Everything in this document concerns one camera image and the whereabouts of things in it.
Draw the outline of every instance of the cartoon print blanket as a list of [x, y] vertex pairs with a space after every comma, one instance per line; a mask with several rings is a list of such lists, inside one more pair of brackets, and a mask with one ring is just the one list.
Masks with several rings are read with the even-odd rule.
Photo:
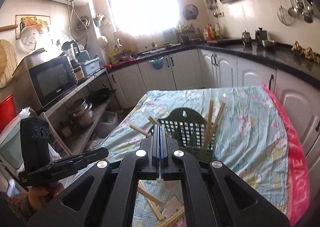
[[[292, 192], [287, 191], [288, 136], [274, 102], [262, 87], [149, 91], [100, 146], [108, 148], [110, 162], [121, 160], [127, 153], [137, 150], [144, 138], [129, 128], [129, 122], [145, 131], [152, 126], [142, 113], [144, 107], [156, 118], [165, 118], [180, 107], [193, 109], [207, 118], [211, 99], [214, 100], [213, 121], [222, 101], [226, 102], [216, 134], [213, 159], [222, 161], [286, 214], [288, 201], [292, 201], [288, 197]], [[87, 169], [80, 171], [75, 179]], [[166, 219], [180, 210], [183, 198], [179, 181], [144, 181], [144, 185], [151, 194], [166, 202], [159, 207]], [[146, 199], [137, 194], [132, 226], [157, 224], [158, 219]], [[175, 226], [186, 226], [184, 216]]]

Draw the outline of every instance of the blue basket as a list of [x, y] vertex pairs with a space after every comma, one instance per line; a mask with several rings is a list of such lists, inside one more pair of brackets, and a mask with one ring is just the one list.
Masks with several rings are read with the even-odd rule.
[[155, 60], [149, 60], [149, 62], [152, 64], [153, 68], [158, 70], [163, 67], [163, 57]]

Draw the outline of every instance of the window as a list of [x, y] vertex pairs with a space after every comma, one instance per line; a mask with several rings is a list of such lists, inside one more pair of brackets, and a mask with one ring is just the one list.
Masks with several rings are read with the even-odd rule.
[[175, 27], [179, 20], [176, 0], [109, 0], [117, 30], [133, 36]]

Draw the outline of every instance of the metal screw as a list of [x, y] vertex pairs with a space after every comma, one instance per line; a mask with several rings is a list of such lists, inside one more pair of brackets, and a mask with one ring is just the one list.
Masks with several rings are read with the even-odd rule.
[[106, 162], [105, 160], [101, 160], [97, 163], [98, 168], [105, 168], [107, 165], [108, 165], [108, 162]]
[[176, 150], [176, 151], [173, 152], [173, 154], [176, 157], [182, 157], [184, 155], [184, 152], [182, 150]]
[[136, 155], [138, 156], [138, 157], [143, 157], [143, 156], [145, 156], [147, 154], [147, 152], [145, 151], [145, 150], [137, 150], [136, 151]]
[[222, 163], [220, 161], [213, 161], [211, 163], [211, 166], [213, 166], [214, 168], [220, 168], [222, 167]]

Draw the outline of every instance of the red bucket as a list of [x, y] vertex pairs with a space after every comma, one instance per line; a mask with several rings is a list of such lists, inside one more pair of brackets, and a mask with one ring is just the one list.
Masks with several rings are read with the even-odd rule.
[[13, 95], [9, 95], [0, 103], [0, 133], [16, 116]]

